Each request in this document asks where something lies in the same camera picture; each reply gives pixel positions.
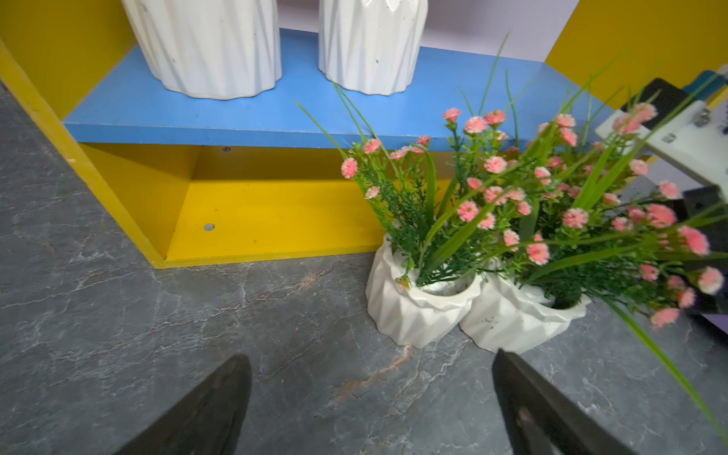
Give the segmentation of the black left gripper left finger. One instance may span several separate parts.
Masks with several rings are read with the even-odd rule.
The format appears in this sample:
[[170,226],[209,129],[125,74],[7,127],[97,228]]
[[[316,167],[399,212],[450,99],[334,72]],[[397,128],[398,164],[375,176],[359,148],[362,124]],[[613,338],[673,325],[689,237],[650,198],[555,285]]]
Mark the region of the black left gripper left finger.
[[119,454],[233,454],[252,388],[249,358],[231,356]]

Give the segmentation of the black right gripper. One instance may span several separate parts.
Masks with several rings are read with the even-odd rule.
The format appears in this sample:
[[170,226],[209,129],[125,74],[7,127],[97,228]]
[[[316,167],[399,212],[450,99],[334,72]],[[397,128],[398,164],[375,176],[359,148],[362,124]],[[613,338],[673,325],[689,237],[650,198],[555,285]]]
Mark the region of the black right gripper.
[[698,272],[713,267],[722,273],[722,283],[713,294],[698,289],[691,313],[703,316],[727,315],[727,202],[717,185],[685,191],[679,201],[679,220],[697,229],[707,242],[707,254],[688,262],[687,270]]

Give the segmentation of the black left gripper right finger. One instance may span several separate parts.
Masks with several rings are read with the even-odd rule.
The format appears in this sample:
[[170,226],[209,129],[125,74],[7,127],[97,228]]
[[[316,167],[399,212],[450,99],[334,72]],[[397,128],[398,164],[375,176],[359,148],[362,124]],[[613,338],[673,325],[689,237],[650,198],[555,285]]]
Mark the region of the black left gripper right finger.
[[633,453],[519,355],[498,350],[492,375],[513,453]]

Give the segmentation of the pink flower pot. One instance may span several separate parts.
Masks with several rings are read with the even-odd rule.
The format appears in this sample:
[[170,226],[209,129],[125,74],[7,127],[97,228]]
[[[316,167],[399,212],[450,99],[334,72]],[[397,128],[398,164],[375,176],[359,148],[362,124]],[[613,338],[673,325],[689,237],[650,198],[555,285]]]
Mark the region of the pink flower pot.
[[389,149],[354,104],[341,101],[360,139],[341,151],[341,175],[360,189],[385,231],[366,286],[377,330],[401,345],[441,339],[470,310],[485,272],[519,249],[549,176],[542,155],[504,132],[512,106],[468,106],[443,115],[453,177],[439,182],[432,140]]
[[647,196],[620,198],[648,172],[637,132],[658,116],[652,99],[637,97],[593,145],[576,142],[567,113],[540,127],[531,150],[549,157],[548,183],[532,217],[517,224],[524,241],[485,272],[483,294],[462,322],[481,347],[525,352],[581,317],[589,300],[625,322],[639,314],[661,328],[691,313],[698,289],[713,294],[722,283],[713,267],[687,270],[707,242],[679,220],[684,191],[665,181]]
[[122,3],[153,76],[191,98],[234,100],[273,89],[282,78],[275,1]]

